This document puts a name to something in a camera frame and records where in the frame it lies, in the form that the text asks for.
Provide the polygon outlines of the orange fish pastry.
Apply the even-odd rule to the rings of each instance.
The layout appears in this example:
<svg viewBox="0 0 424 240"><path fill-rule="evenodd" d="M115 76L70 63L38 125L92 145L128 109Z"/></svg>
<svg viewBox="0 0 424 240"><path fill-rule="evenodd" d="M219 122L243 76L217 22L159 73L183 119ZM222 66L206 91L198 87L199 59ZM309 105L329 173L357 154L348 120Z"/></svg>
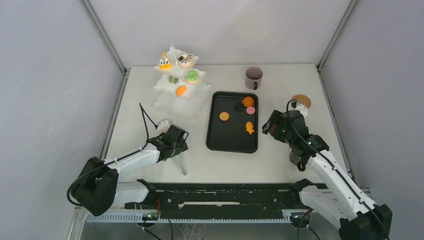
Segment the orange fish pastry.
<svg viewBox="0 0 424 240"><path fill-rule="evenodd" d="M255 132L255 128L252 122L248 121L245 124L245 130L249 133L249 135L252 135Z"/></svg>
<svg viewBox="0 0 424 240"><path fill-rule="evenodd" d="M177 96L183 96L187 90L187 87L185 85L181 85L176 89L176 95Z"/></svg>

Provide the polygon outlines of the green layered cake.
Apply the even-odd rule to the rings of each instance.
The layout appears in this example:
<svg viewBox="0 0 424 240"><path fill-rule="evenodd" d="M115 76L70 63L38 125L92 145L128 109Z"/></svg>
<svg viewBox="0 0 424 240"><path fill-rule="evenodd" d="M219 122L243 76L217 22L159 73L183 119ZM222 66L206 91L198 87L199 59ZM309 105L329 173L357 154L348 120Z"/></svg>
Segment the green layered cake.
<svg viewBox="0 0 424 240"><path fill-rule="evenodd" d="M170 76L168 77L168 81L169 81L171 84L179 84L180 79L179 79L178 77L175 77L175 76L170 75Z"/></svg>

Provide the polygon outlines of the green frosted donut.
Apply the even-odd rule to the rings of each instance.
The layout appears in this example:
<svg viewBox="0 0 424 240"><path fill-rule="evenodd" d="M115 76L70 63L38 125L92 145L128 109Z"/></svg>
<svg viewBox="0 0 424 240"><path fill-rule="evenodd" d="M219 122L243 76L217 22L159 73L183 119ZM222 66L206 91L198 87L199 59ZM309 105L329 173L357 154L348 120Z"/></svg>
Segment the green frosted donut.
<svg viewBox="0 0 424 240"><path fill-rule="evenodd" d="M189 84L195 84L200 80L200 75L196 70L190 70L185 76L185 81Z"/></svg>

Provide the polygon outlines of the yellow cake slice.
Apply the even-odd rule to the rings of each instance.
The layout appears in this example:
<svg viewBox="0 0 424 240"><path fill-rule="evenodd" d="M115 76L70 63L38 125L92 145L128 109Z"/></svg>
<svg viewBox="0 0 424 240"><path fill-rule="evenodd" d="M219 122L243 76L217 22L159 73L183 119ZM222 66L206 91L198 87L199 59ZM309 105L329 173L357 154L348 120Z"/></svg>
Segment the yellow cake slice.
<svg viewBox="0 0 424 240"><path fill-rule="evenodd" d="M166 52L162 53L162 56L159 59L158 66L161 70L168 70L168 69L172 68L172 64L171 64Z"/></svg>

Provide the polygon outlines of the white chocolate drizzle donut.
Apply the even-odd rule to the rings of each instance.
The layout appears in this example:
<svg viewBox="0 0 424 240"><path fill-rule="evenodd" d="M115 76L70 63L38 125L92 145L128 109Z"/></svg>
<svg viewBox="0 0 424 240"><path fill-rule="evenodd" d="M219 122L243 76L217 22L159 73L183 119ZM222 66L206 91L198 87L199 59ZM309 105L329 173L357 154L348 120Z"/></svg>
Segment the white chocolate drizzle donut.
<svg viewBox="0 0 424 240"><path fill-rule="evenodd" d="M190 53L182 53L177 58L177 63L182 68L190 68L195 63L195 58Z"/></svg>

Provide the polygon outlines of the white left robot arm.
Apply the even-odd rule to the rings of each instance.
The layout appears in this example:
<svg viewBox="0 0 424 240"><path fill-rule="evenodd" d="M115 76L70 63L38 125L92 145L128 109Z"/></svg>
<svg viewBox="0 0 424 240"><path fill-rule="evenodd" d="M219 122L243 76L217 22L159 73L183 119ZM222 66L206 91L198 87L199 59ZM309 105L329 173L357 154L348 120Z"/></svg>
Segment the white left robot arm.
<svg viewBox="0 0 424 240"><path fill-rule="evenodd" d="M147 183L124 181L136 171L174 158L188 150L189 133L172 124L166 132L148 139L144 146L119 158L87 160L78 178L69 186L67 200L77 207L84 207L92 215L100 216L111 207L126 203L138 203L149 209L157 196Z"/></svg>

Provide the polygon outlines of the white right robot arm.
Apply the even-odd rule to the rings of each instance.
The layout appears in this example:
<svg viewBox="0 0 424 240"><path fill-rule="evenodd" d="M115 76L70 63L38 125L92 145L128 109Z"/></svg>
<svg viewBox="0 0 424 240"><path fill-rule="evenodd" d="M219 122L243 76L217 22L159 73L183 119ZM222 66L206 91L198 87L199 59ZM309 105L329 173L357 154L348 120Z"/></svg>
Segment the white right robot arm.
<svg viewBox="0 0 424 240"><path fill-rule="evenodd" d="M299 110L274 110L262 133L290 147L290 162L300 172L310 169L324 182L333 197L320 192L307 179L291 185L289 203L307 206L329 221L342 240L388 240L393 213L364 193L339 165L327 143L310 134Z"/></svg>

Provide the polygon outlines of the pink macaron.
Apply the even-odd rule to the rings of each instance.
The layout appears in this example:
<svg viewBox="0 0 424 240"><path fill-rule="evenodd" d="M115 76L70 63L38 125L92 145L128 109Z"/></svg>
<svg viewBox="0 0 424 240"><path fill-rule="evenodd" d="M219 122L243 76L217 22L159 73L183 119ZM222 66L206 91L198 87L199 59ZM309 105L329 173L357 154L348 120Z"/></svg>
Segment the pink macaron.
<svg viewBox="0 0 424 240"><path fill-rule="evenodd" d="M254 114L256 113L256 108L255 108L255 107L253 107L253 106L248 106L248 107L246 108L246 113L247 113L248 115L254 115Z"/></svg>

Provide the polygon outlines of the grey mug white inside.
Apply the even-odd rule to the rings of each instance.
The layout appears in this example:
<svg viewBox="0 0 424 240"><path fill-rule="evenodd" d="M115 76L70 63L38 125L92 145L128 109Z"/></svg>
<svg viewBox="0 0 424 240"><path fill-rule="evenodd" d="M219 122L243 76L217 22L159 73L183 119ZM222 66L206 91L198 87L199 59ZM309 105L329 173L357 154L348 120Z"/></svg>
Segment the grey mug white inside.
<svg viewBox="0 0 424 240"><path fill-rule="evenodd" d="M289 160L292 164L294 164L300 172L304 172L306 170L306 165L302 162L302 159L299 156L296 156L293 151L289 154Z"/></svg>

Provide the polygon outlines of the orange round pastry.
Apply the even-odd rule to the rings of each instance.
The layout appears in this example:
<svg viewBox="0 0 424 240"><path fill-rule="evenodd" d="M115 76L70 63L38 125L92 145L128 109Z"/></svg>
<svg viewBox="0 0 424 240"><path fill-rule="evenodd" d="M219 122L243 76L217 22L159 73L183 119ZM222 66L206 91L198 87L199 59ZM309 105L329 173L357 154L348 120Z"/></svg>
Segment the orange round pastry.
<svg viewBox="0 0 424 240"><path fill-rule="evenodd" d="M255 100L251 96L247 96L242 100L242 104L244 107L253 107L255 104Z"/></svg>

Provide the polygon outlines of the black sandwich cookie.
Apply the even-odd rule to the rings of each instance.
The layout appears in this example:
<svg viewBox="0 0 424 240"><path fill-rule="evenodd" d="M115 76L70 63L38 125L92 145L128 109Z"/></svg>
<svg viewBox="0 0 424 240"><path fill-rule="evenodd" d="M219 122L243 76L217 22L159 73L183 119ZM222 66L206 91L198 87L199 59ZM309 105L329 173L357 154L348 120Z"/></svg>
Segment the black sandwich cookie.
<svg viewBox="0 0 424 240"><path fill-rule="evenodd" d="M245 106L242 102L236 102L234 105L234 109L238 112L243 111L245 109Z"/></svg>

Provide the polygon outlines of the black serving tray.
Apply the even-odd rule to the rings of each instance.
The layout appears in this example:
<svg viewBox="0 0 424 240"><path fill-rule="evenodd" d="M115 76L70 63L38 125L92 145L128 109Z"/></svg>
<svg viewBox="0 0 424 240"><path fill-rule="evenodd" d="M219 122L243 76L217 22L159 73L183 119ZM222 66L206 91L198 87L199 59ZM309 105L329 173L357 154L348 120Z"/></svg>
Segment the black serving tray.
<svg viewBox="0 0 424 240"><path fill-rule="evenodd" d="M255 101L256 113L249 115L246 107L235 110L235 104L245 97ZM220 113L229 113L229 120L222 121ZM246 123L252 122L255 132L246 131ZM206 146L212 151L253 154L258 149L259 99L253 93L217 91L212 95L209 121L206 134Z"/></svg>

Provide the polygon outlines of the small orange cookie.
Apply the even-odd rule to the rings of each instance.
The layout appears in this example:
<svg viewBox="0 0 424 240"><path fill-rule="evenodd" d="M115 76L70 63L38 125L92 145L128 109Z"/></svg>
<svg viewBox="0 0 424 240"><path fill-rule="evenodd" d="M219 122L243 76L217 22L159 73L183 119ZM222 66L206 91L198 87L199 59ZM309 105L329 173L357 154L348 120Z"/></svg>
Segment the small orange cookie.
<svg viewBox="0 0 424 240"><path fill-rule="evenodd" d="M229 118L230 118L230 115L229 115L229 113L228 113L228 112L221 112L221 113L219 114L219 119L220 119L221 121L226 122L226 121L228 121L228 120L229 120Z"/></svg>

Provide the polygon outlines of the white three-tier dessert stand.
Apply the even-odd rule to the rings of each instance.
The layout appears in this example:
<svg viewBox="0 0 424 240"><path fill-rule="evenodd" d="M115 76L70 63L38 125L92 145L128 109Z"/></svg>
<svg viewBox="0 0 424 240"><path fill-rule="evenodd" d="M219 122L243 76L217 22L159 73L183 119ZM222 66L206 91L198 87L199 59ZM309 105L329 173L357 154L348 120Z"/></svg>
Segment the white three-tier dessert stand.
<svg viewBox="0 0 424 240"><path fill-rule="evenodd" d="M154 67L162 73L153 87L160 92L155 108L186 119L198 116L213 87L204 82L206 72L195 68L198 60L198 56L170 44Z"/></svg>

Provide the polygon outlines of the dark purple mug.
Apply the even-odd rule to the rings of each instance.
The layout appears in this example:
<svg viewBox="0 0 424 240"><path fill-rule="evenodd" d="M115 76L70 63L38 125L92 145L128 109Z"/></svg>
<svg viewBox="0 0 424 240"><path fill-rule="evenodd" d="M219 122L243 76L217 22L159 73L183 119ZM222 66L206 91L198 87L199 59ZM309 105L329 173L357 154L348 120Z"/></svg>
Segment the dark purple mug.
<svg viewBox="0 0 424 240"><path fill-rule="evenodd" d="M263 71L258 67L249 67L245 71L244 84L248 89L257 90L262 81Z"/></svg>

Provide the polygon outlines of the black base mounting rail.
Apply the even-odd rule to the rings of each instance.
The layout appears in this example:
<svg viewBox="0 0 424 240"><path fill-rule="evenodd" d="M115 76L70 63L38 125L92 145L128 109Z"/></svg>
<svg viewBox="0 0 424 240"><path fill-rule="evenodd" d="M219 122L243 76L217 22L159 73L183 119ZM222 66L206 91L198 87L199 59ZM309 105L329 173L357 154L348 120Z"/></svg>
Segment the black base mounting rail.
<svg viewBox="0 0 424 240"><path fill-rule="evenodd" d="M289 183L150 183L152 192L126 210L159 209L173 221L281 220L308 210Z"/></svg>

